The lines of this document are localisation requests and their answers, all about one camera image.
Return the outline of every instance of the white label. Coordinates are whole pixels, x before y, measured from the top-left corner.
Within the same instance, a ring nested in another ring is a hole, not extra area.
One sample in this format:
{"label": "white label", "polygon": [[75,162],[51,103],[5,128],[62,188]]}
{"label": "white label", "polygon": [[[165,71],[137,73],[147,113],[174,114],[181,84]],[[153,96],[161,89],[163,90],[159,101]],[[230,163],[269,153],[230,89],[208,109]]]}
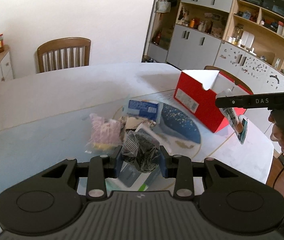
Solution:
{"label": "white label", "polygon": [[149,113],[153,113],[156,114],[156,108],[155,107],[149,107],[149,109],[147,110]]}
{"label": "white label", "polygon": [[183,92],[178,88],[177,94],[175,95],[176,99],[178,99],[187,109],[189,109],[193,114],[196,112],[199,104],[194,101],[189,95]]}

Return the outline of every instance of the gray ribbed panel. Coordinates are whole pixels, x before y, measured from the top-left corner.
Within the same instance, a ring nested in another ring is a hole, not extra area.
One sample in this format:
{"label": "gray ribbed panel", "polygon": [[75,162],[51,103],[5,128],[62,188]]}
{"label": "gray ribbed panel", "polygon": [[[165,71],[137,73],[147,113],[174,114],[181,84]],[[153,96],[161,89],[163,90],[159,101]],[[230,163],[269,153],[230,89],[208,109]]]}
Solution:
{"label": "gray ribbed panel", "polygon": [[178,201],[168,191],[114,192],[90,203],[82,216],[60,232],[38,237],[9,232],[0,240],[284,240],[277,232],[236,236],[214,228],[191,202]]}

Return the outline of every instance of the pink package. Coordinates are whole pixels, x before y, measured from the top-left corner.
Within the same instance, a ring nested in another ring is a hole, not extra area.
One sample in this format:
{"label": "pink package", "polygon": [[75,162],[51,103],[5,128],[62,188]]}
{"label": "pink package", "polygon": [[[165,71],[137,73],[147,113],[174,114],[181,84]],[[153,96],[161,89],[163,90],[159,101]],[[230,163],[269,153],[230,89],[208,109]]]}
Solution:
{"label": "pink package", "polygon": [[120,132],[122,124],[119,121],[90,114],[92,134],[90,143],[94,148],[107,149],[122,144]]}

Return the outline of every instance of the marble tabletop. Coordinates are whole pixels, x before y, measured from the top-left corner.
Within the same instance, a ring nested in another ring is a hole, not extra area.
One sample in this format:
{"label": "marble tabletop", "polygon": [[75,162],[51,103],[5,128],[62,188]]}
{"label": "marble tabletop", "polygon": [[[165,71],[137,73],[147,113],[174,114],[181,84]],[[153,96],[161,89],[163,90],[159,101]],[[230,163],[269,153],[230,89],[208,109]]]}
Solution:
{"label": "marble tabletop", "polygon": [[[90,160],[94,153],[87,153],[89,114],[112,118],[128,96],[169,102],[187,113],[172,99],[179,74],[167,64],[115,64],[0,84],[0,193],[67,157]],[[211,156],[266,183],[273,145],[253,123],[249,121],[241,145],[229,126],[212,134],[193,119],[202,137],[200,148],[189,155],[193,161]],[[172,190],[173,185],[174,181],[159,176],[149,189]],[[194,178],[194,187],[196,194],[203,192],[200,178]]]}

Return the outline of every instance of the red box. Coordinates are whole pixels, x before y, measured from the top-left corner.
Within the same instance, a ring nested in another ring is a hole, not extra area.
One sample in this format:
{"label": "red box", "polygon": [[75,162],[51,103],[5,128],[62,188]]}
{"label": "red box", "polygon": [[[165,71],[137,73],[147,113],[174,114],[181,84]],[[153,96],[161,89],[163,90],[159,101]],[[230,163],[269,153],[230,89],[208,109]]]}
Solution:
{"label": "red box", "polygon": [[[247,95],[251,92],[234,84],[234,80],[218,70],[183,70],[181,72],[174,98],[186,107],[209,130],[217,132],[229,122],[215,106],[215,96],[231,89],[234,95]],[[235,108],[244,114],[245,109]]]}

